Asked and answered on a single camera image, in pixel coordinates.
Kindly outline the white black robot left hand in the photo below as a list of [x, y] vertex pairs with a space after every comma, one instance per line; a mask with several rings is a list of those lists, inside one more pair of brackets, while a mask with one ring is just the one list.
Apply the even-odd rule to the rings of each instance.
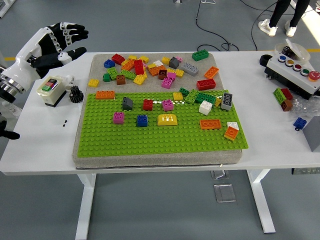
[[78, 59], [87, 49], [79, 47], [65, 51], [71, 44], [88, 38], [83, 25], [58, 22], [38, 30], [15, 57], [15, 63], [2, 72], [3, 79], [11, 79], [23, 88], [43, 78], [51, 69], [65, 66]]

